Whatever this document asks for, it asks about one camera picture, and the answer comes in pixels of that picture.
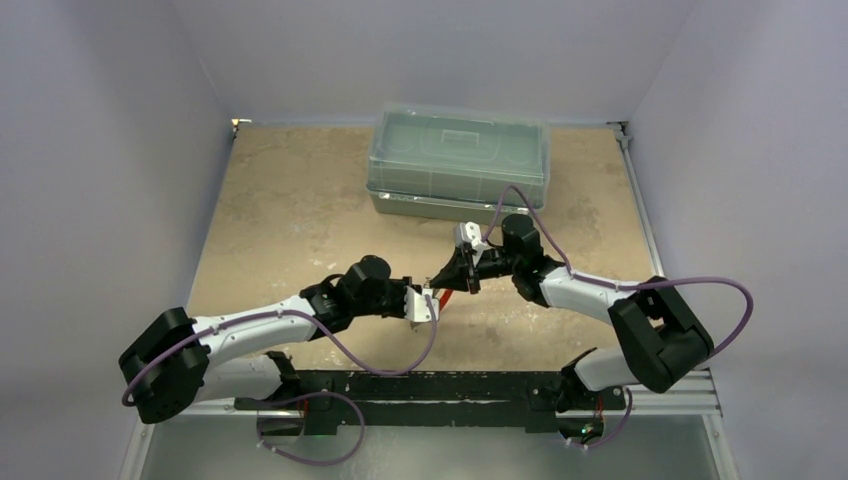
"metal frame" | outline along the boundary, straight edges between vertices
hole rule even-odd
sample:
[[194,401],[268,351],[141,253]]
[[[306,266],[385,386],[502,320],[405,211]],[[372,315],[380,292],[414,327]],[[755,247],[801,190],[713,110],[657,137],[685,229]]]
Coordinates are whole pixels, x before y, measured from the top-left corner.
[[[633,170],[633,164],[630,158],[628,144],[632,137],[626,134],[622,123],[609,123],[606,125],[606,128],[613,131],[616,141],[619,144],[622,161],[627,171],[631,191],[633,192],[633,199],[638,210],[639,221],[642,225],[645,246],[647,247],[651,258],[652,269],[655,274],[664,275],[653,230],[651,229],[647,211],[645,210],[645,204],[642,200],[642,192],[639,188],[639,182],[636,179],[636,174]],[[650,392],[642,386],[633,386],[631,387],[631,391],[633,393],[633,415],[701,415],[707,432],[710,451],[712,452],[713,461],[719,477],[722,480],[739,479],[739,473],[736,468],[736,464],[734,463],[733,455],[730,451],[730,445],[727,443],[727,438],[724,433],[721,406],[718,401],[718,396],[716,395],[715,384],[712,379],[712,374],[708,369],[699,372],[691,372],[683,380],[679,381],[674,385],[674,387],[672,387],[670,390],[672,395],[658,395]],[[610,411],[608,412],[608,415],[614,416],[621,415],[622,413],[623,412]],[[256,416],[257,412],[250,410],[235,410],[233,408],[232,400],[216,400],[192,405],[180,415]],[[263,417],[287,417],[295,415],[295,412],[262,412]],[[564,414],[559,414],[558,416],[581,417],[591,415],[592,412],[588,411],[569,411]],[[118,477],[120,480],[138,480],[141,478],[147,451],[150,446],[150,439],[153,436],[154,429],[154,425],[144,425],[140,420],[136,423],[132,437],[130,438],[127,455],[124,458],[124,464],[121,468],[121,474]]]

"white wall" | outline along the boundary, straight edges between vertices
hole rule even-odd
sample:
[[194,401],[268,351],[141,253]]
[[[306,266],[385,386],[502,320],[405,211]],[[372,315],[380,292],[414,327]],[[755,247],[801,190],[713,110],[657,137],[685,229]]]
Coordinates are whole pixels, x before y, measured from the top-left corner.
[[167,0],[0,4],[0,478],[114,479],[118,356],[191,286],[228,117]]
[[630,117],[695,0],[174,0],[233,116],[370,120],[385,101]]
[[[844,0],[701,0],[632,121],[667,270],[754,294],[715,362],[745,479],[848,468],[846,19]],[[686,294],[716,336],[741,311],[732,291]]]

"robotic arm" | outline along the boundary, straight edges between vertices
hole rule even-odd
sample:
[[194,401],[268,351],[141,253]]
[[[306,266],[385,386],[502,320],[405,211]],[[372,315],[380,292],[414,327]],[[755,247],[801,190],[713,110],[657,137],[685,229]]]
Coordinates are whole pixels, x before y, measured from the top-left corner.
[[650,288],[664,278],[616,282],[571,270],[544,254],[525,215],[507,216],[501,229],[503,245],[494,246],[483,240],[479,225],[457,225],[453,256],[429,286],[476,294],[481,280],[511,275],[525,300],[611,325],[619,347],[589,350],[562,369],[557,411],[585,404],[611,386],[641,383],[664,393],[712,354],[711,337],[677,290]]
[[133,403],[144,423],[171,418],[194,402],[229,397],[264,399],[294,374],[285,355],[269,352],[244,355],[275,345],[308,342],[324,333],[308,317],[332,333],[347,329],[365,315],[403,318],[413,323],[431,320],[425,296],[432,290],[414,285],[410,277],[390,279],[385,260],[366,256],[344,275],[331,275],[300,294],[265,307],[216,317],[189,318],[182,308],[162,313],[121,355],[119,365],[131,383],[154,359],[181,341],[190,341],[143,375],[132,390]]

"red object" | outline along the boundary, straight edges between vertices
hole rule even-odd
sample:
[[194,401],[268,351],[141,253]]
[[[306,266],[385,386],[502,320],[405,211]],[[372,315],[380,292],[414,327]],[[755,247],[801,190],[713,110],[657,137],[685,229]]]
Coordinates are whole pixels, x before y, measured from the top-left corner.
[[442,296],[439,297],[439,311],[440,312],[445,309],[445,305],[448,304],[448,300],[450,300],[451,295],[453,295],[453,290],[445,290],[445,293],[443,293]]

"transparent plastic container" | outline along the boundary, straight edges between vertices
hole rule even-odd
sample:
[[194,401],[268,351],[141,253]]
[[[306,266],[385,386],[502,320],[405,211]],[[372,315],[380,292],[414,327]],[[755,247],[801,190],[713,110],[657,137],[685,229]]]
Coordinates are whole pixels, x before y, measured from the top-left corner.
[[[390,104],[374,129],[366,188],[384,213],[488,223],[509,184],[542,209],[549,137],[535,118]],[[526,213],[513,192],[504,205],[504,213]]]

